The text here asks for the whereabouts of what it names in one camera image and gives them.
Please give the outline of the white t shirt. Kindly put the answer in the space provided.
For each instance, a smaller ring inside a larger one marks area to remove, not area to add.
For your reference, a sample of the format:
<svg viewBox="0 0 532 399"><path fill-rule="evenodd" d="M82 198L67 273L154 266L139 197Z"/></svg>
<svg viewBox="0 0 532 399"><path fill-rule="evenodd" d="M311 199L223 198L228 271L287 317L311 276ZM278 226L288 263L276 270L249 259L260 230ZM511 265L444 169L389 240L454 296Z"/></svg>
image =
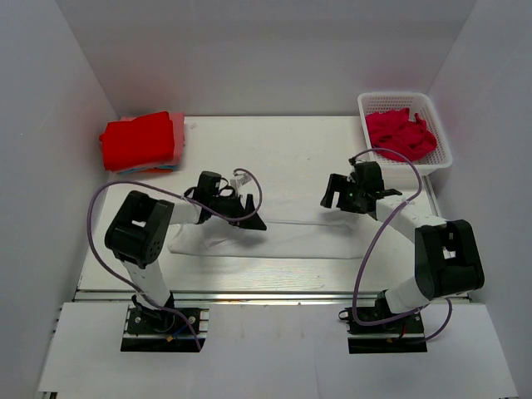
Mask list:
<svg viewBox="0 0 532 399"><path fill-rule="evenodd" d="M265 231L240 229L219 218L174 227L173 254L272 259L359 259L372 234L366 217L338 210L277 208L260 213Z"/></svg>

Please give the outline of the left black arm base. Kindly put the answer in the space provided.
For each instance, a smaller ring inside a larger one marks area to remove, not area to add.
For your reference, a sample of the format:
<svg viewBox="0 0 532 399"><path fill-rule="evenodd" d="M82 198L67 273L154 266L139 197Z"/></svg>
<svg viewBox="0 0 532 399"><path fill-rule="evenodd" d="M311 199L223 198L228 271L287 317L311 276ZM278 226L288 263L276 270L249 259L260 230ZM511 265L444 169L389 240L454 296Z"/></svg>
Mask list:
<svg viewBox="0 0 532 399"><path fill-rule="evenodd" d="M176 315L162 311L158 308L148 308L139 303L134 295L132 297L133 307L130 308L127 317L126 332L133 335L151 335L151 334L175 334L183 331L190 332L187 324L189 323L197 333L200 326L200 308L178 308L185 317L187 322Z"/></svg>

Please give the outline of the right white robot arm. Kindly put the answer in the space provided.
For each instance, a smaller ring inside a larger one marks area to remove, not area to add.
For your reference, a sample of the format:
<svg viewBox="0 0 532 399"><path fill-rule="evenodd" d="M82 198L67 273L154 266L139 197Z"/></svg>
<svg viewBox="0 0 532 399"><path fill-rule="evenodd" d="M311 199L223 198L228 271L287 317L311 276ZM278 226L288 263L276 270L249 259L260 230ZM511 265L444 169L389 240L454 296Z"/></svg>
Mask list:
<svg viewBox="0 0 532 399"><path fill-rule="evenodd" d="M378 325L392 332L406 317L431 301L468 293L485 284L479 250L469 222L446 220L424 212L413 198L388 189L380 165L352 160L349 175L331 174L320 202L351 214L364 214L391 227L414 245L412 277L381 291L368 319L355 317L364 327Z"/></svg>

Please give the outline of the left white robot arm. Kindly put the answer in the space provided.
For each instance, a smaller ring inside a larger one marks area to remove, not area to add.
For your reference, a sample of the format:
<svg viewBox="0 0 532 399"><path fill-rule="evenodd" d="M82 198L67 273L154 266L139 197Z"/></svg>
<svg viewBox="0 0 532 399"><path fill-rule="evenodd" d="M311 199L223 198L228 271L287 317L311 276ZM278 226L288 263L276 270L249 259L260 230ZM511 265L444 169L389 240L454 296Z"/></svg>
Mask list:
<svg viewBox="0 0 532 399"><path fill-rule="evenodd" d="M134 304L149 309L146 319L156 331L168 331L175 324L174 299L158 262L172 224L198 225L216 216L237 228L267 229L254 197L249 194L242 200L231 184L225 186L229 194L223 195L223 181L222 175L203 171L195 186L175 196L176 202L132 190L106 231L104 244L126 268L136 291Z"/></svg>

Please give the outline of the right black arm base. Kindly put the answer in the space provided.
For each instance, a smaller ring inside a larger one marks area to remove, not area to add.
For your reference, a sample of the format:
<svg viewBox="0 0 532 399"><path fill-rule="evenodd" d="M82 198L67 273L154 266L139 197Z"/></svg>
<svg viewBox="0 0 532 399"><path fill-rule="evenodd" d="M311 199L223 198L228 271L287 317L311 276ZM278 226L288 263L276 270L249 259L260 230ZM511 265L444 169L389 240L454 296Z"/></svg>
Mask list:
<svg viewBox="0 0 532 399"><path fill-rule="evenodd" d="M352 335L387 334L390 337L400 337L407 334L423 334L424 326L421 316L418 314L407 315L404 318L384 323L385 318L392 318L386 300L379 298L370 307L357 307L357 317L361 322L357 323L353 316L353 308L344 308L339 314L340 321L346 322L348 331Z"/></svg>

